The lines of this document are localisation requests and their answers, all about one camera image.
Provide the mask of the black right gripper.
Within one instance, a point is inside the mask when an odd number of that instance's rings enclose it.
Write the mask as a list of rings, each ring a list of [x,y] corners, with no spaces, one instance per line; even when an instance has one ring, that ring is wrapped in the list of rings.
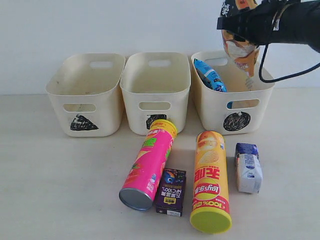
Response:
[[[224,0],[216,28],[224,30],[239,42],[267,45],[271,42],[271,28],[278,10],[276,0]]]

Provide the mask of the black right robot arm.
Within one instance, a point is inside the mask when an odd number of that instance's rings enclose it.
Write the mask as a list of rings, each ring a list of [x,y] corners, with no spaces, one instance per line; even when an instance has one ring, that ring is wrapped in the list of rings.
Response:
[[[263,0],[253,9],[220,16],[217,29],[256,46],[307,45],[320,51],[320,2],[318,0]]]

